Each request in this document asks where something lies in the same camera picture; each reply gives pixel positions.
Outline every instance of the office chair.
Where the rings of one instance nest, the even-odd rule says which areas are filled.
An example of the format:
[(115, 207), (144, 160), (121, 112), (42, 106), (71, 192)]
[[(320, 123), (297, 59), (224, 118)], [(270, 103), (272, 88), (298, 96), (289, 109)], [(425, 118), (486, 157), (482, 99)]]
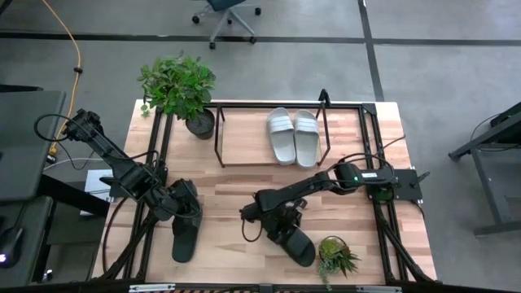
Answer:
[[(194, 24), (199, 23), (199, 16), (203, 16), (208, 13), (214, 13), (219, 12), (222, 13), (222, 18), (219, 21), (219, 24), (215, 27), (213, 30), (212, 35), (210, 36), (210, 49), (215, 49), (215, 37), (217, 34), (221, 31), (222, 26), (225, 23), (225, 20), (228, 21), (228, 24), (232, 23), (232, 19), (237, 21), (244, 29), (246, 29), (252, 36), (250, 37), (250, 43), (255, 44), (257, 42), (257, 39), (255, 38), (255, 32), (253, 32), (253, 29), (250, 28), (247, 23), (240, 18), (240, 16), (235, 12), (236, 7), (252, 7), (252, 5), (243, 4), (238, 5), (246, 0), (207, 0), (208, 5), (202, 10), (197, 13), (194, 13), (194, 16), (192, 17), (192, 21)], [(261, 8), (256, 7), (255, 8), (255, 15), (261, 15)]]

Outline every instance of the chair base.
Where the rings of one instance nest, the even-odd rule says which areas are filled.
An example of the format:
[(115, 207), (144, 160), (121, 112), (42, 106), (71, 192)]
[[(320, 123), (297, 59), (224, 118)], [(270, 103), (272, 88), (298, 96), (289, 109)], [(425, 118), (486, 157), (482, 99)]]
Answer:
[[(256, 43), (257, 40), (255, 38), (255, 32), (253, 31), (252, 28), (250, 28), (250, 26), (246, 23), (246, 21), (244, 21), (239, 16), (239, 14), (237, 14), (237, 12), (235, 11), (236, 7), (253, 7), (253, 5), (249, 5), (249, 4), (236, 5), (234, 7), (228, 8), (228, 9), (226, 9), (224, 11), (214, 11), (210, 5), (207, 5), (202, 11), (194, 13), (194, 16), (192, 17), (192, 22), (194, 22), (194, 24), (198, 24), (199, 23), (199, 17), (200, 16), (203, 16), (203, 15), (206, 15), (206, 14), (209, 14), (209, 13), (216, 13), (216, 12), (222, 13), (221, 20), (219, 20), (219, 23), (217, 24), (215, 29), (213, 29), (212, 35), (210, 36), (210, 40), (209, 40), (210, 41), (210, 49), (212, 49), (212, 50), (215, 49), (216, 44), (215, 44), (214, 40), (217, 37), (217, 34), (222, 30), (222, 27), (224, 26), (225, 22), (227, 22), (228, 24), (232, 24), (233, 20), (236, 21), (237, 23), (239, 23), (239, 25), (241, 27), (246, 29), (252, 35), (250, 37), (250, 39), (249, 39), (250, 43), (251, 44), (255, 44)], [(260, 15), (260, 14), (261, 14), (261, 8), (260, 7), (256, 7), (255, 8), (255, 15)]]

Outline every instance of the shelf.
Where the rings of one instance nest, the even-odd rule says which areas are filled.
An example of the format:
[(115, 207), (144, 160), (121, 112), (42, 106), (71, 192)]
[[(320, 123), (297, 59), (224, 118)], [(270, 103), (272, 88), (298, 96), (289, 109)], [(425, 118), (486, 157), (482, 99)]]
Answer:
[[(222, 129), (222, 162), (225, 165), (278, 164), (271, 148), (266, 117), (273, 109), (225, 109), (226, 122)], [(288, 109), (293, 117), (298, 109)], [(323, 136), (321, 127), (319, 136)], [(317, 162), (322, 157), (317, 151)]]

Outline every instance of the computer mouse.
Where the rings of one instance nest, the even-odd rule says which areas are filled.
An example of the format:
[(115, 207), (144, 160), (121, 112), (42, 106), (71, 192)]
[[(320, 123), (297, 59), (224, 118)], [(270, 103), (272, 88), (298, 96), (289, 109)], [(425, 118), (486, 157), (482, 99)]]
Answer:
[(0, 234), (0, 268), (16, 265), (20, 258), (24, 229), (11, 227)]

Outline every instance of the wooden tabletop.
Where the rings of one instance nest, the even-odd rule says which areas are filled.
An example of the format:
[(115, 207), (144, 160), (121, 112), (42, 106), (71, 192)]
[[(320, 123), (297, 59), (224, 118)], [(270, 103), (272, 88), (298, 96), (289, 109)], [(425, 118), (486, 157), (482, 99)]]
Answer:
[[(153, 117), (141, 117), (142, 102), (137, 101), (130, 122), (129, 134), (125, 144), (128, 155), (136, 155), (147, 150)], [(400, 114), (396, 103), (376, 103), (383, 143), (403, 135)], [(267, 115), (267, 110), (256, 110), (257, 114)], [(225, 117), (248, 117), (252, 110), (241, 113), (238, 109), (224, 109)], [(160, 149), (164, 121), (160, 127), (157, 150)], [(183, 121), (174, 120), (170, 136), (167, 166), (169, 176), (167, 185), (178, 178), (194, 181), (199, 193), (199, 201), (204, 208), (204, 219), (199, 231), (199, 241), (194, 258), (186, 264), (172, 260), (172, 220), (160, 222), (155, 227), (148, 265), (148, 282), (197, 282), (197, 283), (274, 283), (274, 284), (320, 284), (317, 274), (318, 261), (311, 267), (303, 268), (294, 262), (281, 247), (267, 239), (265, 232), (254, 243), (248, 243), (241, 235), (239, 209), (252, 203), (252, 194), (260, 189), (281, 188), (314, 175), (318, 170), (328, 168), (342, 156), (363, 152), (360, 122), (353, 110), (327, 110), (331, 151), (321, 168), (302, 169), (293, 166), (255, 165), (227, 166), (222, 168), (213, 151), (214, 139), (202, 141), (188, 132)], [(322, 118), (321, 149), (325, 150)], [(372, 129), (369, 129), (372, 147), (375, 150)], [(233, 147), (234, 139), (247, 136), (243, 133), (227, 132), (221, 140)], [(237, 155), (252, 157), (254, 151)], [(386, 159), (395, 168), (409, 168), (409, 153), (405, 140), (385, 149)], [(320, 192), (306, 197), (309, 204), (303, 211), (301, 229), (318, 244), (323, 238), (340, 236), (358, 255), (358, 273), (343, 274), (330, 278), (333, 284), (384, 284), (379, 242), (376, 234), (374, 210), (366, 198), (365, 188), (361, 187), (351, 195), (338, 196), (330, 192)], [(111, 205), (110, 217), (116, 203)], [(127, 200), (123, 205), (107, 241), (107, 262), (110, 265), (129, 241), (136, 203)], [(427, 232), (418, 207), (409, 202), (396, 201), (401, 239), (423, 271), (431, 278), (436, 272), (431, 257)], [(246, 235), (254, 238), (259, 231), (260, 222), (246, 224)], [(396, 254), (390, 247), (392, 269), (398, 276)], [(141, 259), (141, 247), (134, 261), (135, 273)], [(94, 267), (93, 277), (102, 273), (101, 245)]]

